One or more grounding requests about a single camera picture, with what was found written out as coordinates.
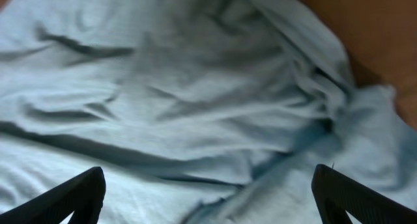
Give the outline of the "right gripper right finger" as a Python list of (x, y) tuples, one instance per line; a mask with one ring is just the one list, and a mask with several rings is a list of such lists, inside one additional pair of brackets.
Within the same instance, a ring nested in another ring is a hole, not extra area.
[(350, 216), (364, 224), (416, 223), (416, 212), (336, 170), (318, 164), (311, 189), (324, 224), (351, 224)]

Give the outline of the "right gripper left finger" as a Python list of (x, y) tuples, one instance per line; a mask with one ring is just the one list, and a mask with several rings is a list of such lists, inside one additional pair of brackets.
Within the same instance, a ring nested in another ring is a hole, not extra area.
[(34, 199), (1, 214), (4, 224), (95, 224), (103, 207), (106, 181), (101, 167), (92, 167)]

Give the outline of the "light blue t-shirt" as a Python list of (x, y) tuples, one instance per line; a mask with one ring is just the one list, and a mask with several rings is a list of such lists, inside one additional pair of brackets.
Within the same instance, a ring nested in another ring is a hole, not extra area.
[(394, 94), (299, 0), (10, 0), (1, 211), (99, 166), (101, 223), (320, 223), (320, 163), (415, 209)]

